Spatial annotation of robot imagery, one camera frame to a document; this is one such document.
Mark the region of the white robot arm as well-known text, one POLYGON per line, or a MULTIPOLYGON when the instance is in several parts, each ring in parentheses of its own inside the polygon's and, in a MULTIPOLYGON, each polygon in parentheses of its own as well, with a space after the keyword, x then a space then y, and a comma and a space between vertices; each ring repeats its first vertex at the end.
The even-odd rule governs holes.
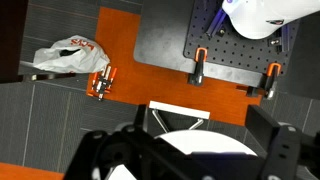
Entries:
POLYGON ((267 93, 318 82, 319 0, 144 0, 134 48, 147 94, 241 125, 267 93))

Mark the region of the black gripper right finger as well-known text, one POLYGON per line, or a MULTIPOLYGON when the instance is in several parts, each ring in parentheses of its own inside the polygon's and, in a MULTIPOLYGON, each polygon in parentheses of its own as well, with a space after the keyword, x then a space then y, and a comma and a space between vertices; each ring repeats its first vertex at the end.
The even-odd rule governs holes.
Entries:
POLYGON ((260 106, 249 105, 245 118, 245 127, 259 145, 267 151, 277 135, 280 125, 260 106))

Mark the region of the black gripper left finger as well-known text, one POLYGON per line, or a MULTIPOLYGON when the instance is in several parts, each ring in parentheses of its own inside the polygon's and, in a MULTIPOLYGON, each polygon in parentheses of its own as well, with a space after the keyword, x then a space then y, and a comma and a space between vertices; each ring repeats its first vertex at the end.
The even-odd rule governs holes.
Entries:
POLYGON ((134 125, 142 130, 147 130, 147 124, 145 119, 147 118, 147 106, 145 104, 141 104, 137 108, 136 116, 134 119, 134 125))

